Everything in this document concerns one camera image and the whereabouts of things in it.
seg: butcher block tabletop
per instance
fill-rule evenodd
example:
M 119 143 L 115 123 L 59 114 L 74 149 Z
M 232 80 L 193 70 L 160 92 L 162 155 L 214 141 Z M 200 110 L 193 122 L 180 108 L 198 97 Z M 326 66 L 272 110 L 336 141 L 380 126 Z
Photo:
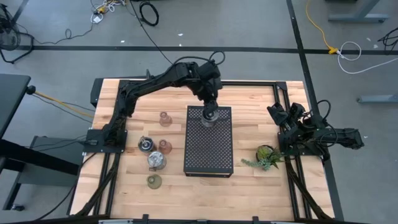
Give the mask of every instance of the butcher block tabletop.
M 303 83 L 286 84 L 290 102 L 300 103 L 308 111 Z M 118 79 L 104 79 L 93 129 L 101 129 L 110 121 L 118 85 Z M 127 144 L 119 164 L 111 218 L 142 218 L 143 214 L 149 214 L 150 219 L 173 220 L 252 220 L 253 216 L 260 220 L 294 220 L 285 163 L 278 163 L 279 169 L 272 167 L 263 171 L 241 162 L 241 159 L 255 160 L 260 145 L 279 147 L 279 127 L 267 111 L 267 106 L 275 103 L 272 87 L 224 86 L 217 102 L 220 106 L 232 107 L 234 174 L 230 178 L 185 176 L 187 106 L 202 106 L 203 102 L 185 87 L 148 94 L 139 98 L 132 118 L 127 119 Z M 159 124 L 161 111 L 172 117 L 169 127 Z M 160 139 L 172 144 L 163 170 L 149 170 L 147 156 L 137 147 L 141 136 L 151 137 L 156 144 Z M 96 190 L 103 158 L 104 154 L 98 153 L 81 168 L 70 214 L 82 209 Z M 308 191 L 323 211 L 334 217 L 321 160 L 317 156 L 301 159 Z M 159 189 L 147 186 L 147 177 L 151 174 L 161 176 Z M 103 194 L 100 213 L 105 211 L 108 188 Z M 302 197 L 297 188 L 296 192 L 300 216 L 304 217 Z

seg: black perforated box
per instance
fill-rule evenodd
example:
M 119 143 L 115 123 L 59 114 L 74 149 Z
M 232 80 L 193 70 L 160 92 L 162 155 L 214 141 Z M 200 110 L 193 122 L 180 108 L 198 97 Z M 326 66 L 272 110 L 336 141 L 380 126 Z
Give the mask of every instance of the black perforated box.
M 230 177 L 234 172 L 231 108 L 219 107 L 219 117 L 211 128 L 201 123 L 202 111 L 202 106 L 188 106 L 184 173 Z

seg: potted plant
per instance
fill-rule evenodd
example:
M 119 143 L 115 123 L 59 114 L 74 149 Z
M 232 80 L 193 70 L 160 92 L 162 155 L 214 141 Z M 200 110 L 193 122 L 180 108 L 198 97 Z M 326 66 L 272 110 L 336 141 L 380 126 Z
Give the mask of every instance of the potted plant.
M 257 162 L 248 161 L 246 159 L 242 159 L 241 161 L 250 167 L 262 167 L 264 171 L 267 171 L 271 166 L 278 168 L 277 162 L 282 162 L 280 159 L 281 157 L 282 155 L 276 152 L 272 146 L 262 145 L 259 146 L 256 151 Z

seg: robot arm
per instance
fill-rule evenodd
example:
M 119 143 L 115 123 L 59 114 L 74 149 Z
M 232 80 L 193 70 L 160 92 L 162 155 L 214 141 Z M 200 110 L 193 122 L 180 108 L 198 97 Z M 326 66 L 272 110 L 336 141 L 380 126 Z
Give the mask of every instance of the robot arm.
M 148 75 L 143 82 L 121 80 L 113 116 L 102 130 L 104 145 L 121 147 L 125 144 L 126 119 L 133 114 L 138 98 L 170 86 L 187 86 L 199 100 L 203 100 L 205 119 L 217 110 L 218 90 L 223 87 L 218 64 L 210 59 L 201 66 L 195 62 L 175 62 L 164 73 Z
M 335 129 L 326 121 L 327 115 L 323 118 L 320 114 L 312 114 L 308 118 L 310 114 L 298 103 L 293 103 L 289 111 L 279 103 L 267 109 L 275 124 L 281 127 L 279 143 L 286 155 L 313 154 L 323 156 L 326 161 L 329 159 L 326 148 L 334 144 L 351 149 L 364 146 L 357 129 Z

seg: white cord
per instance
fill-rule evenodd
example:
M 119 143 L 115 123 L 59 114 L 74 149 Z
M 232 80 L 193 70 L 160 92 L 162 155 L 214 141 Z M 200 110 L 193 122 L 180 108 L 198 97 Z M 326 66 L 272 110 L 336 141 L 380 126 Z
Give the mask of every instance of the white cord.
M 97 11 L 99 8 L 105 6 L 105 8 L 108 8 L 108 9 L 109 9 L 109 11 L 114 12 L 114 6 L 118 6 L 118 5 L 121 5 L 121 4 L 126 5 L 125 1 L 123 1 L 123 0 L 121 1 L 122 3 L 116 2 L 116 1 L 112 1 L 112 2 L 110 2 L 110 3 L 109 3 L 109 2 L 110 2 L 109 0 L 104 0 L 104 2 L 102 3 L 102 5 L 99 5 L 99 6 L 97 6 L 97 7 L 95 8 L 95 11 Z M 94 21 L 94 19 L 93 19 L 94 16 L 98 17 L 98 18 L 99 18 L 99 21 Z M 98 15 L 95 15 L 94 12 L 93 12 L 92 15 L 91 15 L 90 21 L 91 21 L 91 23 L 97 23 L 97 24 L 98 24 L 98 23 L 100 23 L 103 19 L 104 19 L 104 15 L 103 15 L 102 13 L 99 13 Z
M 357 48 L 358 48 L 358 50 L 359 50 L 359 55 L 358 55 L 358 57 L 356 57 L 356 58 L 347 58 L 347 57 L 345 57 L 345 56 L 343 55 L 343 47 L 344 47 L 346 44 L 354 44 L 355 46 L 357 46 Z M 358 60 L 358 59 L 361 57 L 361 54 L 362 54 L 362 49 L 361 49 L 361 47 L 360 47 L 357 43 L 355 43 L 355 42 L 347 41 L 347 42 L 343 43 L 343 45 L 340 47 L 340 51 L 339 51 L 339 50 L 337 51 L 337 54 L 338 54 L 338 55 L 337 55 L 337 62 L 338 62 L 338 65 L 340 66 L 340 68 L 342 69 L 342 71 L 344 71 L 344 72 L 347 73 L 347 74 L 351 74 L 351 75 L 353 75 L 353 74 L 359 74 L 359 73 L 368 71 L 368 70 L 370 70 L 370 69 L 372 69 L 372 68 L 376 68 L 376 67 L 379 67 L 379 66 L 381 66 L 381 65 L 386 65 L 386 64 L 388 64 L 388 63 L 390 63 L 390 62 L 393 62 L 393 61 L 398 60 L 398 58 L 395 58 L 395 59 L 392 59 L 392 60 L 390 60 L 390 61 L 388 61 L 388 62 L 384 62 L 384 63 L 381 63 L 381 64 L 379 64 L 379 65 L 372 66 L 372 67 L 367 68 L 367 69 L 364 69 L 364 70 L 362 70 L 362 71 L 358 71 L 358 72 L 347 72 L 347 71 L 346 71 L 345 69 L 343 69 L 343 67 L 341 66 L 340 58 L 343 58 L 343 59 L 348 60 L 348 61 L 350 61 L 350 62 L 355 61 L 355 60 Z

